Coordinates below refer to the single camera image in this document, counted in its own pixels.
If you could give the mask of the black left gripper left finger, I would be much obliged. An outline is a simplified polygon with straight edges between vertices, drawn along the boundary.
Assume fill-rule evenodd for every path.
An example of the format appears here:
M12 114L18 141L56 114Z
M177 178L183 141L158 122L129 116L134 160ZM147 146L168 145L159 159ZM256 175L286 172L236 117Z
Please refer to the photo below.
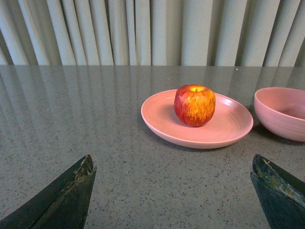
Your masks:
M2 229L82 229L96 167L86 155L32 199L0 221Z

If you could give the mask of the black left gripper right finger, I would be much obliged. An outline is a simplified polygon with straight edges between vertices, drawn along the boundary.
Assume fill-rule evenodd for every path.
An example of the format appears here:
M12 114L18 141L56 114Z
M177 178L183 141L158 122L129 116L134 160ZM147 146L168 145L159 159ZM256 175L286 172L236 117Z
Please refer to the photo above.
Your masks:
M252 184L272 229L305 227L305 183L271 160L256 154Z

